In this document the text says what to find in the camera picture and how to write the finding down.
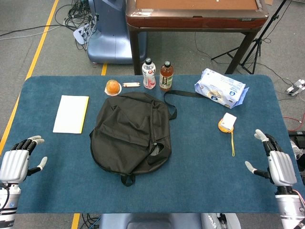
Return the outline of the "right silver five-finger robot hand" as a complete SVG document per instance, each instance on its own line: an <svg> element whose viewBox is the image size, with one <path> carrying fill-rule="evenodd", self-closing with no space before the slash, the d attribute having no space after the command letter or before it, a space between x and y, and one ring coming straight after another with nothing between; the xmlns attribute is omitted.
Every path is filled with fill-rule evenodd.
<svg viewBox="0 0 305 229"><path fill-rule="evenodd" d="M254 136L263 143L269 167L267 171L262 171L245 161L247 169L257 176L269 179L276 187L291 187L296 184L297 179L292 160L288 154L283 152L276 139L259 129L256 129Z"/></svg>

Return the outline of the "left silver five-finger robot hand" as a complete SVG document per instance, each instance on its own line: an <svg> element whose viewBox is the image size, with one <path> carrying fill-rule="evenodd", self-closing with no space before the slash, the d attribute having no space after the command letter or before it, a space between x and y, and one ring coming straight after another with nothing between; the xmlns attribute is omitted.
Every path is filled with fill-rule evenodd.
<svg viewBox="0 0 305 229"><path fill-rule="evenodd" d="M29 177L44 169L47 157L33 168L29 168L30 157L37 145L44 143L40 135L32 136L15 144L11 150L5 152L1 167L0 181L3 184L20 184Z"/></svg>

